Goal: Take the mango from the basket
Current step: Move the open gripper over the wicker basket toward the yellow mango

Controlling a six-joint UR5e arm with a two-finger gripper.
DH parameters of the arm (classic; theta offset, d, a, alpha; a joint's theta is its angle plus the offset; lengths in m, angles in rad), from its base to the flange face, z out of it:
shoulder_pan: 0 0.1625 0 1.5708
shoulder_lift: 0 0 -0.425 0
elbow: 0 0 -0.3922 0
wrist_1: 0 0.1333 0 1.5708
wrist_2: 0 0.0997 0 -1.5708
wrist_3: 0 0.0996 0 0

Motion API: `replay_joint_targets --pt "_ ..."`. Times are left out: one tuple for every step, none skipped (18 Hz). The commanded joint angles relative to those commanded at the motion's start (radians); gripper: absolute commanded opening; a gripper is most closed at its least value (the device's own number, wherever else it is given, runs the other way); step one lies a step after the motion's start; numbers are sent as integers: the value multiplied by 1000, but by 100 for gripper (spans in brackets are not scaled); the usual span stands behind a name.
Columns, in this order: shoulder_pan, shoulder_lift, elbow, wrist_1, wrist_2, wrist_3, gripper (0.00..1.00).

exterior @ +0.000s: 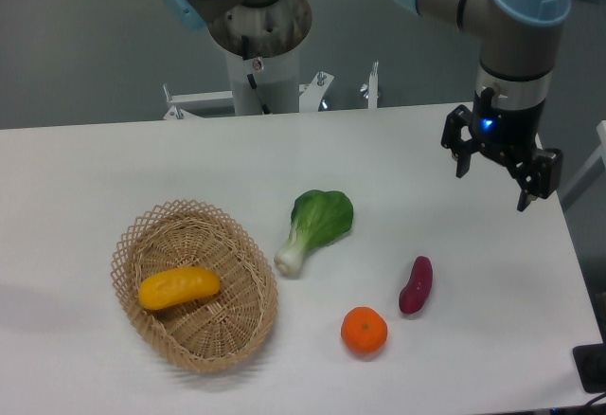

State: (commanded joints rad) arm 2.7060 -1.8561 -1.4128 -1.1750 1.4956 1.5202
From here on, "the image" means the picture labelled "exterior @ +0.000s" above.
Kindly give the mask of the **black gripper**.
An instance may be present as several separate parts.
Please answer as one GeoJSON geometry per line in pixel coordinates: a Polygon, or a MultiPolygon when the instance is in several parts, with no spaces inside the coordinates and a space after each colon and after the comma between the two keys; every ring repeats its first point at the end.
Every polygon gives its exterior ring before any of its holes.
{"type": "Polygon", "coordinates": [[[522,212],[534,200],[547,199],[558,188],[563,152],[536,147],[543,101],[526,109],[506,110],[492,105],[494,96],[489,87],[474,96],[472,111],[457,105],[446,117],[440,143],[451,151],[457,178],[469,171],[472,155],[479,151],[506,165],[520,187],[517,210],[522,212]]]}

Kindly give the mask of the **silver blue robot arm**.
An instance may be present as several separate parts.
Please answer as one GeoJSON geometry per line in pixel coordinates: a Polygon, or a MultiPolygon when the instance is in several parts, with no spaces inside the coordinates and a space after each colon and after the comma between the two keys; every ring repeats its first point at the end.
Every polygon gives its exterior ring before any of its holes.
{"type": "MultiPolygon", "coordinates": [[[[298,51],[312,27],[307,0],[163,0],[184,27],[207,29],[227,60],[239,115],[299,112],[298,51]]],[[[562,154],[536,135],[571,0],[394,0],[480,40],[471,107],[446,118],[441,138],[467,173],[480,153],[508,170],[519,209],[549,197],[562,154]]]]}

